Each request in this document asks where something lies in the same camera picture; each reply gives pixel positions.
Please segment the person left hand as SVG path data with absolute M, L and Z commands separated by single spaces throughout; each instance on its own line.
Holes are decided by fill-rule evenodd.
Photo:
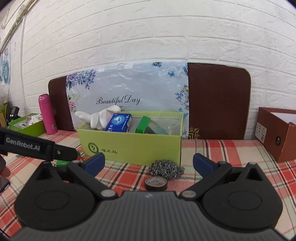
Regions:
M 0 175 L 2 177 L 9 177 L 11 174 L 9 168 L 6 166 L 6 161 L 5 159 L 0 156 Z

